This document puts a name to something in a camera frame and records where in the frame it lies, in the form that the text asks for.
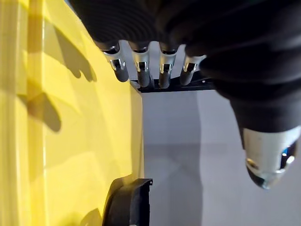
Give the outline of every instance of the yellow surface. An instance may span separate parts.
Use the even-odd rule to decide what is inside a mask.
[[[0,0],[0,225],[100,225],[143,177],[142,100],[62,0]]]

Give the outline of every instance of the black bracket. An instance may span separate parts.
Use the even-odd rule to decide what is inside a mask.
[[[152,179],[137,179],[114,192],[105,208],[103,226],[149,226]]]
[[[200,71],[194,72],[191,82],[187,86],[182,86],[180,83],[180,77],[175,77],[170,80],[170,85],[166,89],[160,88],[158,79],[151,80],[150,84],[145,88],[138,88],[138,90],[142,93],[181,92],[212,89],[215,89],[212,80],[204,77]]]

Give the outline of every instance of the yellow box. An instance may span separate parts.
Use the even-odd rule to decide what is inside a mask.
[[[99,225],[143,177],[141,96],[62,0],[0,0],[0,85],[1,225]]]

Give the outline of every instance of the robotic hand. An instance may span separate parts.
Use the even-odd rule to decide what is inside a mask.
[[[301,133],[299,0],[71,0],[117,78],[128,75],[119,40],[133,50],[142,87],[151,81],[148,44],[160,43],[161,88],[185,44],[181,84],[201,72],[230,100],[246,167],[268,189],[294,161]]]

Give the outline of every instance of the white wall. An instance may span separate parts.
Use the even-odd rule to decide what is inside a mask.
[[[228,101],[215,91],[143,94],[151,226],[301,226],[301,161],[270,191],[249,178]]]

